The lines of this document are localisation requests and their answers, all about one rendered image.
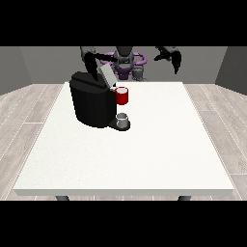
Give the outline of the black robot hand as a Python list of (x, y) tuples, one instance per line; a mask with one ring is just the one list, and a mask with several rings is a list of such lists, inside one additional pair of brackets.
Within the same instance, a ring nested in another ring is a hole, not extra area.
[(169, 52), (161, 52), (161, 46), (157, 46), (156, 49), (160, 52), (159, 55), (157, 55), (154, 60), (160, 61), (160, 60), (167, 60), (168, 62), (171, 62), (174, 68), (175, 73), (178, 73), (178, 70), (181, 65), (181, 53), (180, 51), (175, 51), (173, 53)]
[(103, 60), (107, 62), (117, 62), (118, 59), (114, 58), (110, 55), (104, 55), (104, 54), (93, 54), (92, 52), (88, 52), (84, 55), (84, 62), (85, 67), (87, 69), (87, 72), (90, 73), (95, 81), (98, 80), (97, 76), (97, 60)]

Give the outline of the black coffee machine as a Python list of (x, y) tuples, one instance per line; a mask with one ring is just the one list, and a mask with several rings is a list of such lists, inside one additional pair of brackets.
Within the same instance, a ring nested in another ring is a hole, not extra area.
[(69, 81), (69, 87), (76, 118), (79, 122), (97, 128), (112, 127), (119, 131), (130, 129), (117, 127), (117, 104), (115, 89), (110, 89), (101, 74), (95, 81), (88, 72), (76, 72)]

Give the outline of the pale grey machine lid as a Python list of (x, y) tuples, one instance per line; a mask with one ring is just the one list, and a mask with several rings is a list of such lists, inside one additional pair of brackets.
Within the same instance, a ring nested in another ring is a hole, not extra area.
[(109, 64), (105, 64), (99, 68), (103, 78), (106, 81), (106, 84), (109, 88), (112, 88), (118, 81), (117, 77), (115, 76), (112, 68)]

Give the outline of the small grey coffee pod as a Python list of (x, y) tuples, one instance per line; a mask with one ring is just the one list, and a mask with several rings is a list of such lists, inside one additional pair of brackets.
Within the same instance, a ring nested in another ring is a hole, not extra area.
[(143, 79), (144, 68), (142, 66), (135, 66), (132, 69), (132, 78), (137, 81), (141, 81)]

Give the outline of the small grey cup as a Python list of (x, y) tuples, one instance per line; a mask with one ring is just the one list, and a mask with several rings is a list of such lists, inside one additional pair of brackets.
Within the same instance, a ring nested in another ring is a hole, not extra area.
[(128, 126), (128, 116), (126, 113), (119, 113), (116, 116), (116, 120), (118, 128), (126, 128)]

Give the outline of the red pod holder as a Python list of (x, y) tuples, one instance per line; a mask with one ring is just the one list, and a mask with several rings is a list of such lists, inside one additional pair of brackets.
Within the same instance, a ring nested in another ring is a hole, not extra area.
[(118, 87), (115, 89), (116, 103), (125, 105), (128, 103), (128, 88)]

